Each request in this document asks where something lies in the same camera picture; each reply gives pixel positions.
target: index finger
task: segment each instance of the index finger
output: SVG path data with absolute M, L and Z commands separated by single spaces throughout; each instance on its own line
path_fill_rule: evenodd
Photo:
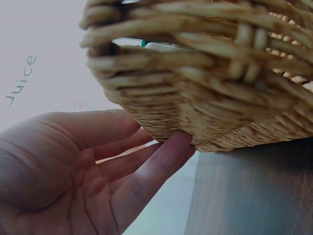
M 49 113 L 37 118 L 70 138 L 81 151 L 124 140 L 140 128 L 125 110 Z
M 189 134 L 176 132 L 114 193 L 111 207 L 120 233 L 137 218 L 182 161 L 195 153 L 191 141 Z

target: white wall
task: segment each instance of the white wall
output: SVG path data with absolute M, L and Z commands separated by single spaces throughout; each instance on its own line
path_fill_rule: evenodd
M 85 66 L 85 51 L 78 47 L 84 35 L 77 27 L 84 4 L 84 0 L 0 1 L 0 130 L 45 112 L 74 112 L 78 101 L 87 101 L 98 110 L 119 107 L 104 98 Z M 30 55 L 36 56 L 31 68 L 26 64 Z M 9 106 L 5 97 L 12 95 L 25 68 L 33 72 Z M 183 234 L 197 161 L 196 154 L 166 182 L 125 234 Z

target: dark wood surface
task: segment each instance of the dark wood surface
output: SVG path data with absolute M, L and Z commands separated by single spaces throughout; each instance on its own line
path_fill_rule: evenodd
M 313 139 L 200 153 L 185 235 L 313 235 Z

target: hand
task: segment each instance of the hand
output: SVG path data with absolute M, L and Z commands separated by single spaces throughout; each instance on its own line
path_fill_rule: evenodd
M 0 234 L 122 234 L 194 154 L 152 138 L 125 111 L 50 113 L 0 133 Z

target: wicker basket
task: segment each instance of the wicker basket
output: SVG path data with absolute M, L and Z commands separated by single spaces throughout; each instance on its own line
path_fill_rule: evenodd
M 89 0 L 80 27 L 106 97 L 199 151 L 313 136 L 312 0 Z M 120 37 L 179 45 L 120 47 Z

